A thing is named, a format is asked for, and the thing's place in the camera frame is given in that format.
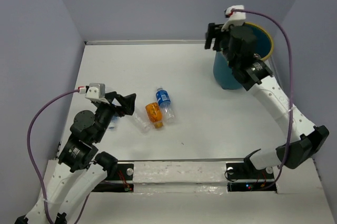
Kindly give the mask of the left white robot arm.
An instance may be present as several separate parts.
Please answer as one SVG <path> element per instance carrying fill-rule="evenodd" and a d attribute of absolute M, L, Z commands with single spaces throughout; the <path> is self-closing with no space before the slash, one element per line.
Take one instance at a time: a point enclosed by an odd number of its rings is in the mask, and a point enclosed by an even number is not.
<path fill-rule="evenodd" d="M 96 111 L 80 111 L 70 127 L 71 135 L 57 158 L 48 184 L 39 178 L 42 194 L 29 213 L 16 223 L 68 223 L 79 206 L 85 206 L 91 191 L 103 180 L 116 175 L 118 160 L 99 152 L 99 143 L 113 117 L 132 115 L 136 94 L 122 96 L 95 87 L 81 87 Z"/>

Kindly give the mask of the blue label water bottle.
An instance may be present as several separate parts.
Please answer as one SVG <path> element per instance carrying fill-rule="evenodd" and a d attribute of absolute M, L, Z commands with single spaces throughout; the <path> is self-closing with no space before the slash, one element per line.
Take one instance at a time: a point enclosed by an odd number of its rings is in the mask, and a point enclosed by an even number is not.
<path fill-rule="evenodd" d="M 163 118 L 167 123 L 173 123 L 175 120 L 175 114 L 171 104 L 171 99 L 168 92 L 161 86 L 156 89 L 156 100 L 159 108 L 163 114 Z"/>

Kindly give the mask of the clear bottle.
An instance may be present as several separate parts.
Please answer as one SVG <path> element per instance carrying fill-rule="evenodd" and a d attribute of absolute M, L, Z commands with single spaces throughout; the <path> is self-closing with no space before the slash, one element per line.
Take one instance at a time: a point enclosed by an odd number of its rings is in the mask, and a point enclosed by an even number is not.
<path fill-rule="evenodd" d="M 142 132 L 147 133 L 151 128 L 150 124 L 138 113 L 133 115 L 135 126 Z"/>

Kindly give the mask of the blue cap bottle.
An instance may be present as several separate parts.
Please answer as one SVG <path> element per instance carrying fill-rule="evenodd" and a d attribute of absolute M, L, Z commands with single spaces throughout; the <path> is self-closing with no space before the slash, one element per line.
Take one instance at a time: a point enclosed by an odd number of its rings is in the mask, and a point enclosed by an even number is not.
<path fill-rule="evenodd" d="M 116 116 L 112 117 L 112 119 L 111 119 L 111 121 L 110 121 L 110 123 L 108 125 L 108 129 L 109 130 L 116 129 L 117 123 L 118 123 L 118 117 L 116 117 Z"/>

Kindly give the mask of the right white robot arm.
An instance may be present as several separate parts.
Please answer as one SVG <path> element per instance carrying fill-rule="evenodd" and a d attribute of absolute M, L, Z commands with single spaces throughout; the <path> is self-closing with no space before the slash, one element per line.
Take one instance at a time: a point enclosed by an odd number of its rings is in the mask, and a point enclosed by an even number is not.
<path fill-rule="evenodd" d="M 284 144 L 257 149 L 244 159 L 241 171 L 256 177 L 269 167 L 296 169 L 315 155 L 327 139 L 326 126 L 306 118 L 279 86 L 271 69 L 256 52 L 258 38 L 251 27 L 209 23 L 206 50 L 216 52 L 213 75 L 225 90 L 245 89 L 270 114 L 285 135 Z"/>

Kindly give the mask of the short orange juice bottle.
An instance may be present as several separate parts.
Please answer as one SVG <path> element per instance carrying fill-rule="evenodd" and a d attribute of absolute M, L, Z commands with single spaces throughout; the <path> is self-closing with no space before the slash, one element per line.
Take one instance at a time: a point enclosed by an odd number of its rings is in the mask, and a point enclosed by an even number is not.
<path fill-rule="evenodd" d="M 163 116 L 159 105 L 156 102 L 150 103 L 145 106 L 145 110 L 149 120 L 152 122 L 156 129 L 163 127 Z"/>

